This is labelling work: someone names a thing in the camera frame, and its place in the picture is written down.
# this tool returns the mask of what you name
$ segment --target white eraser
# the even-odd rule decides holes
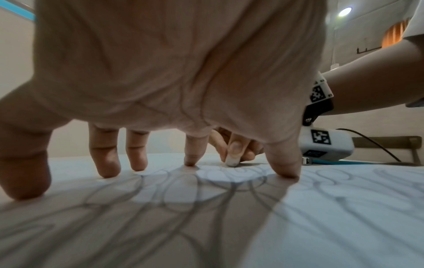
[[[230,155],[227,155],[227,158],[225,158],[225,164],[230,167],[236,167],[240,163],[240,158],[234,158]]]

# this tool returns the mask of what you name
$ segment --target recessed light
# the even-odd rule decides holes
[[[339,17],[347,16],[352,11],[351,7],[345,8],[339,13]]]

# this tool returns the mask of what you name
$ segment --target tabletop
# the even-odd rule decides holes
[[[52,187],[0,193],[0,267],[424,267],[424,169],[224,166],[150,154],[143,172],[101,179],[89,157],[51,159]]]

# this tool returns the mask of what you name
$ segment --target white sleeve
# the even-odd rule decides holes
[[[403,38],[424,34],[424,1],[421,0],[415,14],[403,33]]]

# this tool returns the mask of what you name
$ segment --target forearm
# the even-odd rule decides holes
[[[402,40],[324,74],[334,110],[355,113],[424,97],[424,36]]]

